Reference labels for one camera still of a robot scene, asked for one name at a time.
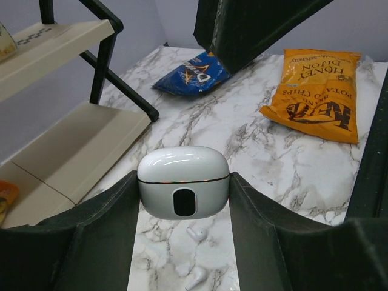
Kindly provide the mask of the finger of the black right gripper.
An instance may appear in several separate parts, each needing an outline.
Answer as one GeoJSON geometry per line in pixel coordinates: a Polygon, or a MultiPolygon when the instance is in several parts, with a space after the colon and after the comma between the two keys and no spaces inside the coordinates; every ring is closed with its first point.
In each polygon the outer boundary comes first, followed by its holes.
{"type": "Polygon", "coordinates": [[[328,5],[327,0],[199,0],[193,35],[229,73],[328,5]]]}

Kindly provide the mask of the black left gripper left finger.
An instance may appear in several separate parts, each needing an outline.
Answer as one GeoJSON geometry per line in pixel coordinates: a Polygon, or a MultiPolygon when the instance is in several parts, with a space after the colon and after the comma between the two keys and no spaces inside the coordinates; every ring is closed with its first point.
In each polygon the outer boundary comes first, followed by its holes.
{"type": "Polygon", "coordinates": [[[139,212],[131,171],[35,226],[1,230],[1,290],[126,290],[139,212]]]}

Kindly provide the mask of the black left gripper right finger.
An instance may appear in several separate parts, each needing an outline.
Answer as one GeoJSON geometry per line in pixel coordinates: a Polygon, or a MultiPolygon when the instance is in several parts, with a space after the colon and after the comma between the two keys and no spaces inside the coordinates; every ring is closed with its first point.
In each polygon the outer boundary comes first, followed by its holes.
{"type": "Polygon", "coordinates": [[[330,226],[230,176],[230,216],[241,290],[386,290],[387,219],[330,226]]]}

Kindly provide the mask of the white earbud short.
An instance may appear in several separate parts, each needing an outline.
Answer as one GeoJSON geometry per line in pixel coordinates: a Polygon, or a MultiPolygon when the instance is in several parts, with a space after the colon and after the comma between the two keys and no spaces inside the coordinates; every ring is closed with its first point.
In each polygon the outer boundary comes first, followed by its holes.
{"type": "Polygon", "coordinates": [[[207,238],[208,231],[207,229],[193,229],[191,227],[188,227],[186,229],[187,234],[197,242],[201,242],[207,238]]]}

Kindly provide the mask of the white earbud with stem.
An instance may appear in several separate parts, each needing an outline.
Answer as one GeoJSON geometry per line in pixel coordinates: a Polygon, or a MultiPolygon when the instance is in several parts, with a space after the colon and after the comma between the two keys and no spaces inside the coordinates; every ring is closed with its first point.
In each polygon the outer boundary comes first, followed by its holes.
{"type": "Polygon", "coordinates": [[[192,270],[193,279],[185,286],[186,291],[193,290],[198,284],[207,279],[207,270],[203,267],[194,267],[192,270]]]}

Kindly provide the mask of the white earbud charging case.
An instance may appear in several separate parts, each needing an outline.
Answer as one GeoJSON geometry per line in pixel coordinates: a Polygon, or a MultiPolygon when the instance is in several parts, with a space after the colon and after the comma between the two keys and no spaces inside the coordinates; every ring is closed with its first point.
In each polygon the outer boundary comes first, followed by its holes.
{"type": "Polygon", "coordinates": [[[144,208],[159,219],[207,218],[220,212],[229,198],[229,165],[209,147],[155,150],[140,161],[137,179],[144,208]]]}

